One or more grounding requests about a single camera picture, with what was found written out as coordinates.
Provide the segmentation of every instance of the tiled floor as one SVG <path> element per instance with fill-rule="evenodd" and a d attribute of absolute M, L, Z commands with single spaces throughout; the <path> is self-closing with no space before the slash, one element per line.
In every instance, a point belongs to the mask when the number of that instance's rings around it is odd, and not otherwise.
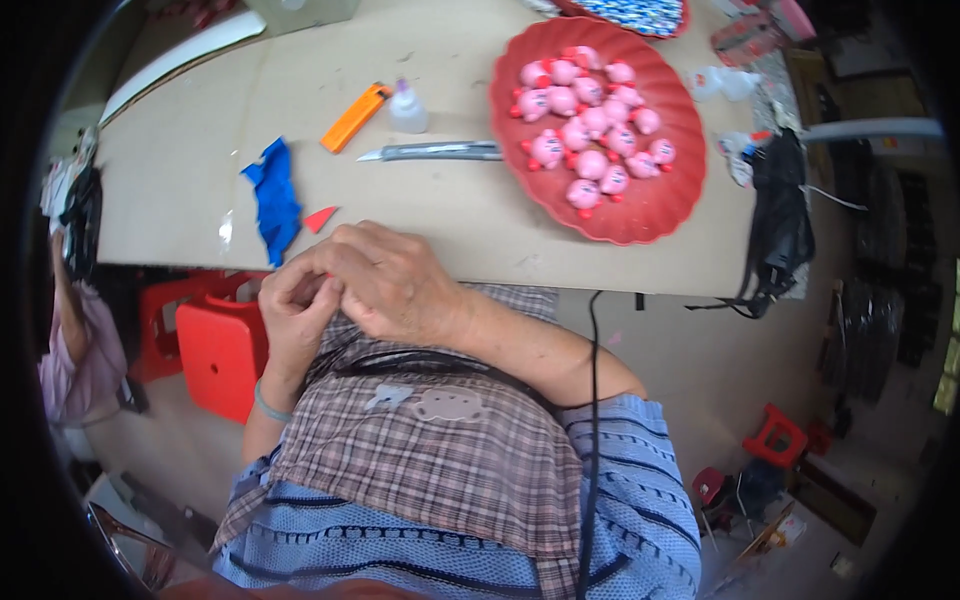
<path fill-rule="evenodd" d="M 814 200 L 818 256 L 807 298 L 785 300 L 760 321 L 684 308 L 708 299 L 647 297 L 642 312 L 635 312 L 632 294 L 598 300 L 601 341 L 664 404 L 685 481 L 706 466 L 742 464 L 740 440 L 759 427 L 766 402 L 798 422 L 821 405 L 824 391 L 813 364 L 830 284 L 849 266 L 843 210 Z M 563 324 L 587 336 L 589 294 L 562 291 L 558 311 Z M 220 518 L 230 477 L 241 467 L 242 427 L 194 406 L 182 375 L 158 380 L 147 392 L 149 416 L 124 413 L 88 428 L 91 446 L 106 468 L 129 470 L 173 501 Z"/>

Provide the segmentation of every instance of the table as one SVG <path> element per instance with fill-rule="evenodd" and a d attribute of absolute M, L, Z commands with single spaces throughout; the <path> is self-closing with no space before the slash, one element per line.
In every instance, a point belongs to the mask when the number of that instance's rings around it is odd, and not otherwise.
<path fill-rule="evenodd" d="M 708 36 L 726 17 L 691 4 L 686 34 L 655 46 L 680 72 L 719 65 Z M 252 189 L 238 174 L 283 135 L 302 214 L 341 207 L 321 235 L 362 219 L 419 233 L 460 280 L 733 295 L 754 194 L 728 176 L 711 140 L 751 131 L 750 102 L 698 105 L 710 146 L 703 197 L 676 233 L 649 246 L 592 242 L 556 224 L 502 163 L 354 162 L 384 144 L 489 139 L 493 61 L 540 19 L 516 0 L 363 0 L 350 21 L 263 39 L 178 75 L 102 131 L 98 260 L 268 269 Z M 371 82 L 398 75 L 431 111 L 428 133 L 392 132 L 381 110 L 340 155 L 320 146 Z M 304 229 L 286 255 L 319 239 Z"/>

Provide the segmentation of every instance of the red plate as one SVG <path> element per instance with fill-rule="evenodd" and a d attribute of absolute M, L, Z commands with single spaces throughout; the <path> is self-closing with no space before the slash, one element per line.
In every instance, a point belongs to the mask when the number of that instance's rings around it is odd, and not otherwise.
<path fill-rule="evenodd" d="M 604 63 L 622 59 L 630 64 L 636 71 L 637 90 L 663 123 L 652 135 L 640 135 L 630 126 L 639 148 L 646 149 L 654 139 L 666 137 L 677 150 L 670 173 L 631 180 L 622 203 L 614 204 L 605 197 L 593 209 L 593 217 L 586 220 L 577 216 L 576 209 L 566 201 L 566 188 L 577 179 L 573 171 L 559 166 L 552 171 L 531 172 L 527 170 L 528 156 L 520 148 L 522 140 L 533 139 L 545 129 L 558 130 L 566 120 L 548 115 L 526 123 L 510 116 L 520 68 L 532 60 L 558 57 L 563 48 L 572 45 L 591 46 Z M 592 75 L 601 84 L 608 82 L 601 72 Z M 636 34 L 608 21 L 557 17 L 534 23 L 511 39 L 493 66 L 490 106 L 491 127 L 503 148 L 503 160 L 527 195 L 542 204 L 558 223 L 577 229 L 591 240 L 617 246 L 653 243 L 676 231 L 700 199 L 707 176 L 707 144 L 693 100 L 656 50 Z"/>
<path fill-rule="evenodd" d="M 572 0 L 551 0 L 551 2 L 557 5 L 557 8 L 560 9 L 560 12 L 562 12 L 563 14 L 566 14 L 567 16 L 589 16 L 596 19 L 603 19 L 605 21 L 607 20 L 607 19 L 604 19 L 599 14 L 596 14 L 595 12 L 588 11 L 587 9 L 580 6 L 576 2 L 573 2 Z M 637 34 L 638 36 L 650 37 L 652 39 L 669 39 L 671 37 L 680 37 L 686 31 L 686 28 L 689 26 L 690 26 L 690 2 L 689 0 L 684 0 L 684 7 L 681 9 L 681 12 L 680 12 L 680 25 L 678 25 L 677 29 L 675 29 L 673 33 L 670 34 L 669 36 L 659 36 L 657 34 L 642 34 L 641 32 L 630 29 L 630 28 L 624 28 L 624 29 L 626 29 L 632 34 Z"/>

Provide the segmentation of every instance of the left hand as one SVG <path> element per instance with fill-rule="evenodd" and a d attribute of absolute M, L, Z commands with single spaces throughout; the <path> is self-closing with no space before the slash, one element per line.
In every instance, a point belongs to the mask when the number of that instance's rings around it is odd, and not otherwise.
<path fill-rule="evenodd" d="M 270 344 L 263 385 L 285 395 L 303 382 L 344 290 L 340 279 L 315 273 L 314 253 L 298 254 L 268 275 L 257 296 Z"/>

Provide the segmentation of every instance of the pink kirby figurine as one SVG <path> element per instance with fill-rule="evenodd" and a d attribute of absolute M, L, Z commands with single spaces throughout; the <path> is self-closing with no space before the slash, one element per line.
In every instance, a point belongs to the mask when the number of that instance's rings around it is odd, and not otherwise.
<path fill-rule="evenodd" d="M 630 108 L 614 98 L 608 98 L 601 105 L 611 125 L 622 125 L 630 118 Z"/>
<path fill-rule="evenodd" d="M 660 169 L 657 168 L 657 163 L 645 152 L 636 153 L 636 155 L 624 160 L 624 163 L 626 163 L 627 168 L 630 169 L 630 173 L 640 180 L 648 180 L 652 177 L 660 176 Z"/>
<path fill-rule="evenodd" d="M 610 163 L 599 152 L 587 150 L 580 155 L 568 156 L 566 166 L 575 170 L 581 179 L 597 181 L 607 172 Z"/>
<path fill-rule="evenodd" d="M 533 123 L 549 110 L 546 92 L 542 89 L 528 89 L 516 99 L 516 104 L 510 108 L 510 116 L 515 119 L 522 116 L 527 123 Z"/>
<path fill-rule="evenodd" d="M 603 100 L 603 87 L 592 77 L 576 77 L 573 79 L 573 91 L 581 102 L 592 107 L 599 107 Z"/>
<path fill-rule="evenodd" d="M 644 104 L 643 98 L 636 93 L 636 90 L 625 85 L 619 85 L 617 89 L 611 92 L 608 98 L 612 100 L 619 100 L 630 108 L 639 107 Z"/>
<path fill-rule="evenodd" d="M 660 128 L 660 116 L 649 108 L 634 110 L 630 113 L 630 120 L 643 135 L 650 135 Z"/>
<path fill-rule="evenodd" d="M 556 85 L 570 85 L 578 77 L 586 77 L 587 72 L 569 60 L 552 60 L 550 62 L 550 77 Z"/>
<path fill-rule="evenodd" d="M 623 125 L 614 125 L 613 129 L 600 138 L 600 144 L 610 149 L 607 158 L 613 162 L 618 156 L 629 158 L 636 154 L 636 137 Z"/>
<path fill-rule="evenodd" d="M 576 180 L 566 188 L 566 199 L 577 209 L 577 216 L 589 219 L 593 216 L 591 209 L 600 204 L 600 190 L 593 181 Z"/>
<path fill-rule="evenodd" d="M 541 166 L 547 170 L 553 169 L 564 157 L 564 145 L 553 130 L 543 130 L 543 133 L 532 142 L 528 139 L 523 140 L 520 142 L 520 148 L 530 155 L 527 168 L 531 171 L 539 171 Z"/>
<path fill-rule="evenodd" d="M 600 191 L 609 194 L 614 202 L 623 202 L 623 190 L 627 189 L 630 179 L 627 172 L 618 164 L 611 165 L 600 179 Z"/>
<path fill-rule="evenodd" d="M 636 77 L 636 73 L 634 72 L 634 68 L 623 60 L 614 60 L 605 66 L 603 70 L 607 71 L 607 77 L 615 84 L 626 85 L 628 87 L 635 85 L 634 77 Z"/>
<path fill-rule="evenodd" d="M 601 66 L 597 51 L 589 46 L 567 46 L 561 52 L 561 56 L 567 60 L 573 60 L 585 69 L 596 70 Z"/>
<path fill-rule="evenodd" d="M 600 136 L 610 128 L 610 117 L 600 107 L 584 109 L 580 113 L 580 120 L 587 128 L 590 139 L 600 139 Z"/>
<path fill-rule="evenodd" d="M 673 144 L 671 144 L 670 140 L 665 137 L 655 139 L 653 142 L 651 142 L 650 148 L 647 149 L 647 152 L 650 153 L 650 158 L 660 165 L 660 168 L 664 171 L 670 170 L 670 167 L 667 167 L 667 165 L 673 162 L 673 159 L 677 157 L 677 151 L 674 149 Z"/>
<path fill-rule="evenodd" d="M 546 88 L 546 105 L 556 114 L 572 117 L 577 113 L 577 96 L 569 87 L 550 85 Z"/>
<path fill-rule="evenodd" d="M 547 87 L 550 85 L 550 76 L 543 68 L 543 61 L 527 62 L 520 69 L 520 82 L 526 87 Z"/>
<path fill-rule="evenodd" d="M 557 137 L 561 139 L 566 148 L 564 154 L 571 152 L 582 152 L 590 144 L 590 135 L 587 133 L 587 126 L 579 116 L 571 118 L 557 132 Z"/>

